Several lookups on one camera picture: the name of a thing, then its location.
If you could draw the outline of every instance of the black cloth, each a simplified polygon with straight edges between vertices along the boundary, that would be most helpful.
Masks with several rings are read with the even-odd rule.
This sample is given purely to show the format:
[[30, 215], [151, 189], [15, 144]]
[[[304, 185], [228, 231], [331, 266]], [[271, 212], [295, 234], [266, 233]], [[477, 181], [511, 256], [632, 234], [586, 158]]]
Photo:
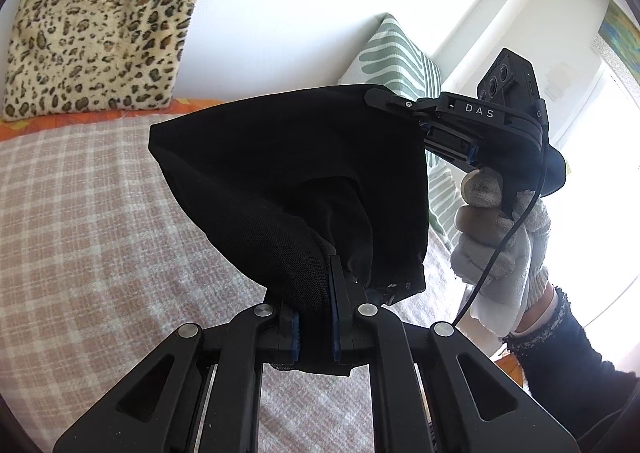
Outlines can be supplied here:
[[369, 107], [376, 85], [237, 101], [153, 125], [182, 209], [242, 273], [300, 313], [297, 369], [332, 362], [329, 256], [395, 303], [425, 288], [428, 188], [417, 123]]
[[633, 372], [603, 361], [561, 289], [552, 318], [530, 335], [508, 338], [531, 395], [577, 439], [582, 453], [640, 451], [640, 393]]

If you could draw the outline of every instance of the white glove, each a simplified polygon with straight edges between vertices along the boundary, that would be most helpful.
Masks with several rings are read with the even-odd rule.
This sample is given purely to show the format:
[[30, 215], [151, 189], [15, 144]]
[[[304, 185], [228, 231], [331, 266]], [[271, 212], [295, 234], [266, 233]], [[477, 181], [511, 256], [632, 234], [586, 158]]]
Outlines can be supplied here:
[[[493, 170], [484, 168], [466, 175], [461, 193], [469, 205], [456, 214], [456, 226], [463, 234], [451, 253], [451, 267], [464, 282], [476, 285], [514, 222], [500, 211], [502, 178]], [[518, 193], [513, 205], [514, 221], [532, 197], [531, 191]], [[549, 228], [545, 205], [538, 200], [498, 256], [471, 305], [471, 316], [499, 337], [515, 330], [524, 311], [545, 292], [548, 274], [543, 262]]]

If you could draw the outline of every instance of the leopard print pillow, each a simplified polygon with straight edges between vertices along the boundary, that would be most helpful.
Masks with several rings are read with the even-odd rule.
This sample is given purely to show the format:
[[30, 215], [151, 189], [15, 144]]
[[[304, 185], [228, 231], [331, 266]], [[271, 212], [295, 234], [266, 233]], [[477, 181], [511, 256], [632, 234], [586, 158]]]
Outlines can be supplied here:
[[21, 0], [2, 115], [168, 106], [196, 0]]

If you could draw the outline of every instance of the checkered bedspread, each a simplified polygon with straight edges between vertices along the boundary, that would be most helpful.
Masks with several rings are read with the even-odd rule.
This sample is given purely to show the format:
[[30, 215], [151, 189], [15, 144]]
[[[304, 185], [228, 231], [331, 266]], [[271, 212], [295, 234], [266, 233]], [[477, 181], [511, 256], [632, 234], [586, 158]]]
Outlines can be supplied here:
[[[149, 125], [166, 119], [0, 143], [0, 393], [44, 452], [178, 325], [226, 322], [264, 294], [171, 195], [146, 149]], [[463, 287], [432, 231], [425, 267], [427, 292], [394, 309], [450, 321]], [[366, 369], [265, 367], [261, 451], [369, 452], [372, 441]]]

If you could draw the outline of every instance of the black sleeve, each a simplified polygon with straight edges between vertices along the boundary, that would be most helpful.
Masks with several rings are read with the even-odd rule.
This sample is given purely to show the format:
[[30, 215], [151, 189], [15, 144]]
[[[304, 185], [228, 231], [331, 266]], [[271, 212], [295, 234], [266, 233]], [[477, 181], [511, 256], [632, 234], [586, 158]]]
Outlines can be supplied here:
[[531, 395], [575, 437], [624, 406], [638, 383], [603, 361], [556, 288], [558, 307], [540, 329], [507, 343], [522, 365]]

